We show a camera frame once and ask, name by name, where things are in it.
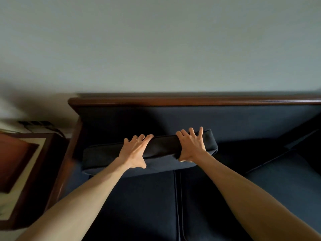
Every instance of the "wall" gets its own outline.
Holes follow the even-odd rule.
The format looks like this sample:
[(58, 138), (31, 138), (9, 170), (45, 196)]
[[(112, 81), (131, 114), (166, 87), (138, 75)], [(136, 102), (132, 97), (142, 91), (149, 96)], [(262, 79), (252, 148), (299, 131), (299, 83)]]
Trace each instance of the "wall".
[(0, 118), (76, 93), (314, 92), (321, 0), (0, 0)]

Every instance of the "hand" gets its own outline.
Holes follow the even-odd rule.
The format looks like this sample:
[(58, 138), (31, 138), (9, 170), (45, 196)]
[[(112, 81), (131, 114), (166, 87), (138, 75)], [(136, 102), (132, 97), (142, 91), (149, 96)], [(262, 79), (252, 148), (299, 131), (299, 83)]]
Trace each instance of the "hand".
[(120, 150), (119, 157), (116, 158), (121, 164), (126, 165), (127, 168), (142, 167), (146, 168), (146, 163), (142, 157), (148, 142), (154, 137), (149, 134), (146, 138), (143, 134), (139, 137), (136, 135), (131, 141), (124, 139), (124, 145)]
[(193, 128), (189, 128), (189, 133), (190, 134), (188, 134), (184, 129), (176, 132), (176, 135), (182, 145), (182, 152), (179, 157), (180, 162), (193, 162), (196, 154), (206, 151), (203, 142), (203, 127), (200, 127), (198, 136), (195, 135)]

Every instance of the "person's left arm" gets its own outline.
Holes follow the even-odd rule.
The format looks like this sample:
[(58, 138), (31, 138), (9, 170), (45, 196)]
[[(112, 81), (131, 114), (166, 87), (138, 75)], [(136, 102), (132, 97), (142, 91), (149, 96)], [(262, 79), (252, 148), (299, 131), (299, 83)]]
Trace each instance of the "person's left arm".
[(123, 173), (129, 168), (146, 168), (142, 154), (152, 137), (124, 139), (118, 158), (46, 211), (17, 241), (82, 240)]

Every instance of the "person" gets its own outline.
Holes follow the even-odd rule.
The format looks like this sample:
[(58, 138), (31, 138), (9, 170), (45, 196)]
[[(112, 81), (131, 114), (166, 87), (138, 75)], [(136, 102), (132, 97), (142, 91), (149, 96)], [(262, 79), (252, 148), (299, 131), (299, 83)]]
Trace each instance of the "person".
[[(193, 128), (189, 132), (181, 130), (176, 133), (182, 145), (179, 161), (194, 162), (204, 170), (254, 241), (321, 240), (318, 232), (270, 194), (207, 153), (202, 127), (198, 136)], [(123, 173), (129, 168), (146, 168), (142, 154), (152, 138), (153, 135), (134, 136), (131, 141), (125, 138), (119, 157), (56, 203), (17, 240), (80, 241)]]

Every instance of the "person's left hand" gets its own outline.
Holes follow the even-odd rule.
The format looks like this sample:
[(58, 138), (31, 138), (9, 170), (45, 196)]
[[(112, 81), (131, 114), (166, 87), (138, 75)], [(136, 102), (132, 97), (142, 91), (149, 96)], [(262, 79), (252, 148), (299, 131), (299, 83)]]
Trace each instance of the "person's left hand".
[(145, 138), (143, 134), (139, 137), (136, 135), (129, 141), (124, 139), (124, 145), (119, 153), (118, 161), (126, 165), (127, 168), (142, 167), (146, 168), (146, 163), (142, 157), (148, 142), (154, 137), (149, 134)]

